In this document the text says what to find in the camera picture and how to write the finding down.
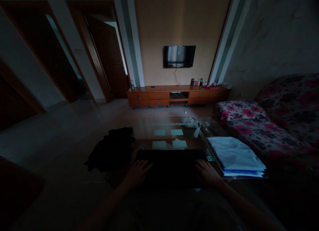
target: floor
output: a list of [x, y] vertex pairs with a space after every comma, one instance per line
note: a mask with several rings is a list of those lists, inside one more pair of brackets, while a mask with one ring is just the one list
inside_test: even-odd
[[105, 174], [88, 172], [83, 165], [109, 130], [161, 117], [211, 114], [209, 106], [131, 109], [126, 99], [107, 104], [78, 100], [2, 131], [0, 155], [46, 180], [39, 198], [12, 230], [70, 230], [112, 191]]

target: hand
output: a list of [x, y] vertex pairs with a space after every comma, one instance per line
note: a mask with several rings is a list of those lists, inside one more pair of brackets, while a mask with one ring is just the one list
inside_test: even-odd
[[207, 186], [218, 186], [223, 183], [217, 171], [204, 160], [196, 160], [195, 167], [200, 172], [199, 179]]
[[148, 160], [141, 160], [135, 162], [129, 169], [123, 184], [126, 185], [128, 189], [136, 188], [138, 185], [140, 185], [144, 179], [146, 172], [152, 167], [153, 164], [148, 165], [144, 168], [144, 166], [148, 163]]

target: tv stand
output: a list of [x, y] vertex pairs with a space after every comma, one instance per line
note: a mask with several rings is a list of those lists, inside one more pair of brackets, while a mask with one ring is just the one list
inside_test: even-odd
[[208, 90], [202, 86], [155, 86], [130, 88], [127, 97], [131, 107], [206, 105], [227, 101], [231, 89]]

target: glass coffee table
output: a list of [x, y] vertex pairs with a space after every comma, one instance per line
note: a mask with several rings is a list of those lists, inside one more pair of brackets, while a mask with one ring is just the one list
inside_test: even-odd
[[183, 117], [168, 117], [152, 119], [148, 123], [143, 120], [133, 125], [136, 138], [132, 160], [140, 149], [201, 149], [207, 160], [216, 169], [219, 175], [225, 177], [216, 157], [207, 142], [207, 137], [229, 136], [229, 134], [211, 117], [185, 119]]

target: wall-mounted tv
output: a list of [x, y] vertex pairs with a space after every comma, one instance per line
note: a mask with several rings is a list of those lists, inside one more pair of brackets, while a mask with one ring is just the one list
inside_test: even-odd
[[164, 46], [164, 67], [192, 67], [196, 46]]

